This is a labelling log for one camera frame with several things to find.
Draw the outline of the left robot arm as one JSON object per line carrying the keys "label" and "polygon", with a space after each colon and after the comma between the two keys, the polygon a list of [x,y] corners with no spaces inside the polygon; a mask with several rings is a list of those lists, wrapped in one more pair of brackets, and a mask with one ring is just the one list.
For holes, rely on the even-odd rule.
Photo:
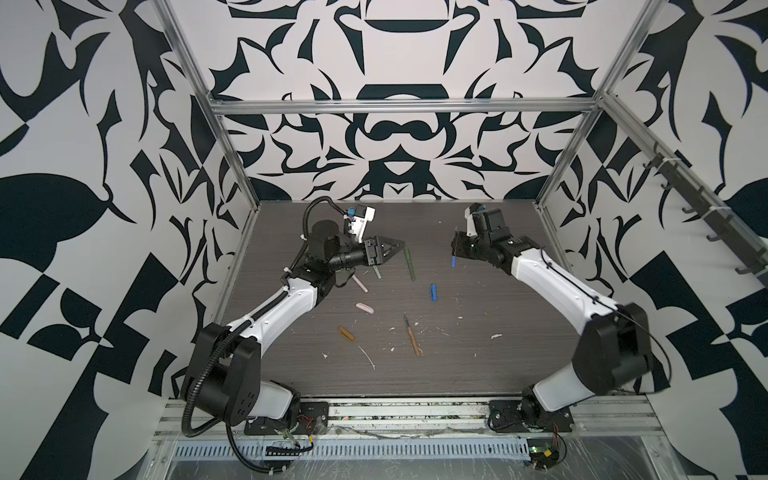
{"label": "left robot arm", "polygon": [[344,209],[328,196],[311,201],[301,219],[301,247],[281,276],[280,288],[254,310],[228,324],[209,324],[195,342],[181,388],[185,402],[180,430],[198,437],[217,425],[225,429],[235,457],[261,474],[277,467],[250,460],[237,446],[235,427],[264,420],[286,439],[299,425],[300,395],[284,384],[263,380],[262,358],[296,320],[317,307],[337,277],[359,267],[378,267],[404,250],[402,240],[367,236],[372,207]]}

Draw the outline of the pink pen cap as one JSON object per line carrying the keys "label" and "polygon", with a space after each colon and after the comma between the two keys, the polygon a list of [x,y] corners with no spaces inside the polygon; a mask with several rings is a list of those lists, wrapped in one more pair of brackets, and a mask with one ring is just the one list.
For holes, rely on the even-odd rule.
{"label": "pink pen cap", "polygon": [[367,305],[367,304],[364,304],[364,303],[356,303],[356,304],[355,304],[355,306],[356,306],[358,309],[360,309],[361,311],[364,311],[364,312],[366,312],[367,314],[374,314],[374,313],[375,313],[375,310],[374,310],[372,307],[370,307],[369,305]]}

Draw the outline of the pink pen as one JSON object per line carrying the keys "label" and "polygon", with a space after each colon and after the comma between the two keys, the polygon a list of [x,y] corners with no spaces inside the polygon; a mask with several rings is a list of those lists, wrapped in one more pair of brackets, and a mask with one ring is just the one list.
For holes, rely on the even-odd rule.
{"label": "pink pen", "polygon": [[358,285],[358,287],[364,292],[368,293],[369,289],[366,287],[366,285],[357,277],[357,275],[352,276],[352,280]]}

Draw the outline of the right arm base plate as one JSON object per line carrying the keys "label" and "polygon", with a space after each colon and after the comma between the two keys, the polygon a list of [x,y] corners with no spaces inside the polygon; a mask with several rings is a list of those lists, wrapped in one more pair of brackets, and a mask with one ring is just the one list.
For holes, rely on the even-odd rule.
{"label": "right arm base plate", "polygon": [[573,417],[568,408],[546,411],[532,397],[492,400],[488,404],[487,426],[497,433],[568,433]]}

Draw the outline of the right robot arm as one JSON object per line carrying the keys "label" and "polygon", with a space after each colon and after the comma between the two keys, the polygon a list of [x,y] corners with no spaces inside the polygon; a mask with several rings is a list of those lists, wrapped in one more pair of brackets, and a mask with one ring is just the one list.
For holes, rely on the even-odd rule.
{"label": "right robot arm", "polygon": [[556,416],[579,402],[606,395],[653,371],[653,351],[661,344],[639,305],[621,304],[599,293],[557,264],[538,243],[512,235],[498,209],[473,203],[464,218],[465,229],[456,231],[451,242],[453,255],[486,262],[528,285],[579,336],[570,362],[527,387],[512,413],[490,409],[489,429],[550,429]]}

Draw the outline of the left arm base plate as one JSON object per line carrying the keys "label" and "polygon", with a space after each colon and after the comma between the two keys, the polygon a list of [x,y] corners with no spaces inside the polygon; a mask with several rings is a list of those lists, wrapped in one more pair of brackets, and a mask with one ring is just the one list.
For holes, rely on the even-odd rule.
{"label": "left arm base plate", "polygon": [[327,426],[330,405],[328,402],[294,402],[280,419],[257,417],[246,422],[244,433],[248,436],[311,435],[320,433]]}

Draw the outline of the dark green pen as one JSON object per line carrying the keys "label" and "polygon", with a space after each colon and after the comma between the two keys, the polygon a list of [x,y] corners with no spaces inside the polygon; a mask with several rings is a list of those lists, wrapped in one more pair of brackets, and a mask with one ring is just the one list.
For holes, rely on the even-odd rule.
{"label": "dark green pen", "polygon": [[414,264],[413,264],[412,254],[411,254],[411,251],[410,251],[409,247],[407,247],[407,246],[404,248],[404,255],[405,255],[405,259],[406,259],[407,268],[408,268],[408,271],[409,271],[410,280],[415,282],[416,281],[416,273],[415,273],[415,268],[414,268]]}

